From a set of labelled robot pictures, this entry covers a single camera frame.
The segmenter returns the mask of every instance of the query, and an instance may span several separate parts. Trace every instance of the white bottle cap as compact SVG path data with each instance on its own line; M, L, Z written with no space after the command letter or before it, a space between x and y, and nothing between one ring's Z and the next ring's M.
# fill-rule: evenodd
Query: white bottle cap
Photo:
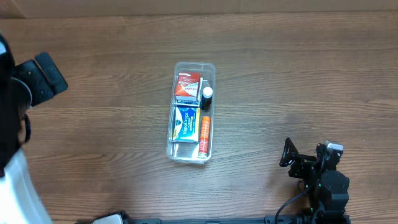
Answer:
M211 87L204 87L202 95L205 98L210 98L213 96L213 89Z

